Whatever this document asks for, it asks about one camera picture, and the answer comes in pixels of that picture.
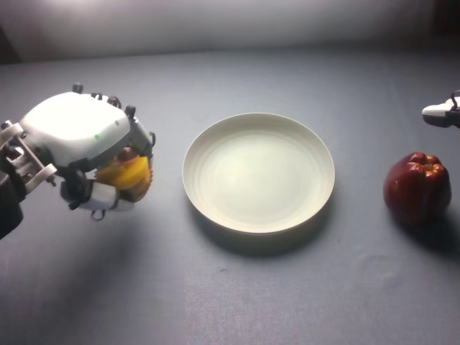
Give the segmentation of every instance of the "plate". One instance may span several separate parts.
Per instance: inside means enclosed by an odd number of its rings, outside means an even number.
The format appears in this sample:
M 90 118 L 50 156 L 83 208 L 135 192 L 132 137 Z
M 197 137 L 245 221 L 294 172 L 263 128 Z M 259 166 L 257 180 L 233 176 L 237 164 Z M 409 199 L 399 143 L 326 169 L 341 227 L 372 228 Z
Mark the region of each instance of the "plate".
M 198 135 L 183 163 L 191 203 L 224 228 L 268 234 L 294 228 L 326 204 L 331 153 L 309 128 L 274 114 L 229 117 Z

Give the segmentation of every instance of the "red fruit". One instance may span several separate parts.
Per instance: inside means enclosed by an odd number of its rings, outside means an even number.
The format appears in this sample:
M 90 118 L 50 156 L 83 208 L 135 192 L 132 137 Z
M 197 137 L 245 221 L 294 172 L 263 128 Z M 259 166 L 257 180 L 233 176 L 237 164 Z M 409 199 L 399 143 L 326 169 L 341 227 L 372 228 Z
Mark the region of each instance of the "red fruit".
M 432 155 L 414 152 L 388 172 L 383 198 L 397 220 L 422 226 L 441 216 L 451 202 L 449 172 Z

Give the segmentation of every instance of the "table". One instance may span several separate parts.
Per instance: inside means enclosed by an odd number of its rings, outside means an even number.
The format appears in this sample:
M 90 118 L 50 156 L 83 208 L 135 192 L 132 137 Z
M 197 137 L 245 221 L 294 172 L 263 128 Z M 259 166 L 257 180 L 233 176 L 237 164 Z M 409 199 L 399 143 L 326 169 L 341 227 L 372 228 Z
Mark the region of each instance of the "table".
M 337 46 L 1 66 L 0 120 L 18 121 L 80 81 L 135 105 L 157 145 L 154 185 L 130 213 L 94 222 L 50 185 L 23 202 L 25 220 L 0 241 L 0 344 L 458 342 L 460 132 L 420 113 L 460 88 L 460 73 L 455 54 L 433 51 Z M 251 111 L 300 121 L 330 149 L 336 186 L 310 225 L 315 236 L 245 241 L 190 207 L 188 146 L 214 122 Z M 451 173 L 452 233 L 434 243 L 401 231 L 382 200 L 390 166 L 415 150 Z

